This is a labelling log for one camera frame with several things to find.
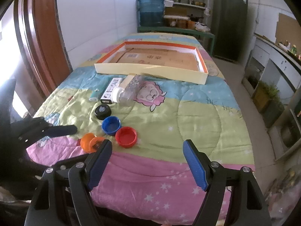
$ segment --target screw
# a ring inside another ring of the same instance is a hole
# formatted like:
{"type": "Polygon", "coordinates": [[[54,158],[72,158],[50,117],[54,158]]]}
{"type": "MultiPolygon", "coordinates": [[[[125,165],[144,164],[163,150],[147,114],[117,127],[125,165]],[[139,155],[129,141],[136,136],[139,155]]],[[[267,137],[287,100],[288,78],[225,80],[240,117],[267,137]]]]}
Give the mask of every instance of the screw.
{"type": "Polygon", "coordinates": [[[52,171],[53,171],[53,168],[52,168],[52,167],[48,167],[48,168],[46,169],[46,172],[47,172],[47,173],[52,173],[52,171]]]}
{"type": "Polygon", "coordinates": [[[244,171],[244,172],[249,172],[249,171],[250,171],[250,168],[248,168],[248,167],[243,167],[243,171],[244,171]]]}
{"type": "Polygon", "coordinates": [[[219,167],[219,163],[218,163],[217,161],[212,161],[212,162],[211,162],[211,166],[212,166],[212,167],[215,167],[215,168],[216,168],[216,167],[219,167]]]}
{"type": "Polygon", "coordinates": [[[85,164],[83,163],[83,162],[78,162],[78,163],[76,163],[76,167],[77,168],[82,168],[83,166],[84,166],[85,164]]]}

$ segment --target tiled floor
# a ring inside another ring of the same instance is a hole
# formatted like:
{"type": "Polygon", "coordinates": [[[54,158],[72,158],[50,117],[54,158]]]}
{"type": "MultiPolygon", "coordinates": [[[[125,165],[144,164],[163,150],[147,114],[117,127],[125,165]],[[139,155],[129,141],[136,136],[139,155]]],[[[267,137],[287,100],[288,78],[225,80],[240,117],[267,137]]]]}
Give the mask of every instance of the tiled floor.
{"type": "Polygon", "coordinates": [[[264,192],[268,185],[282,173],[284,164],[275,164],[273,147],[266,132],[262,116],[258,113],[248,92],[241,84],[244,68],[241,65],[217,58],[214,58],[214,61],[231,88],[246,122],[253,147],[256,178],[261,190],[264,192]]]}

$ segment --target sheep ear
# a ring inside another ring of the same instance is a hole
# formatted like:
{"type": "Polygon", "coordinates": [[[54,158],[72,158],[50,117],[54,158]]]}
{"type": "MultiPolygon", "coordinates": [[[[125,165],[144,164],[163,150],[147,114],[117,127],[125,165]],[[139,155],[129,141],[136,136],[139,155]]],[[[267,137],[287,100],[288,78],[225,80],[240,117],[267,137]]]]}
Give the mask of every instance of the sheep ear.
{"type": "Polygon", "coordinates": [[[153,111],[155,110],[155,107],[156,107],[156,105],[152,105],[152,106],[150,107],[150,111],[153,112],[153,111]]]}

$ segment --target barcode label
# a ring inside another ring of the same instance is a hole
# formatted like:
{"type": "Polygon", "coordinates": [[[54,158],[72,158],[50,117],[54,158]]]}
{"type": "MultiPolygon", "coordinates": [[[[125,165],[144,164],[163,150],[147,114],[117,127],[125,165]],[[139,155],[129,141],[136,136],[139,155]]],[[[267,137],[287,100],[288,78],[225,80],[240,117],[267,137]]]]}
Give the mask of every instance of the barcode label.
{"type": "Polygon", "coordinates": [[[130,53],[127,55],[127,58],[138,58],[139,54],[138,53],[130,53]]]}

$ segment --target colorful bedspread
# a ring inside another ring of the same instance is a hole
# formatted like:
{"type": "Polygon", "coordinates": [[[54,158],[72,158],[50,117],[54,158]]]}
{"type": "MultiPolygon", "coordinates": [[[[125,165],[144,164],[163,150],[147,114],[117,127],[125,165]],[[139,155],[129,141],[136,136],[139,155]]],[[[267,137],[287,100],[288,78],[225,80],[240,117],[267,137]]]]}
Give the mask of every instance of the colorful bedspread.
{"type": "MultiPolygon", "coordinates": [[[[191,139],[199,151],[225,167],[240,169],[247,165],[254,169],[245,122],[222,74],[196,39],[141,33],[125,40],[198,46],[210,76],[205,85],[147,77],[145,84],[155,92],[154,101],[141,96],[130,107],[111,105],[112,114],[121,119],[123,126],[137,130],[138,141],[134,147],[123,149],[114,137],[107,137],[113,143],[113,154],[99,185],[92,190],[93,201],[130,217],[174,225],[192,224],[205,193],[196,185],[183,156],[183,141],[191,139]]],[[[94,68],[94,62],[115,46],[75,69],[41,106],[37,117],[44,116],[54,125],[74,124],[78,133],[43,138],[27,149],[32,160],[51,166],[83,154],[79,139],[85,133],[104,136],[102,121],[94,116],[100,103],[88,99],[102,78],[117,77],[97,74],[94,68]]],[[[230,192],[225,190],[220,219],[226,215],[229,197],[230,192]]]]}

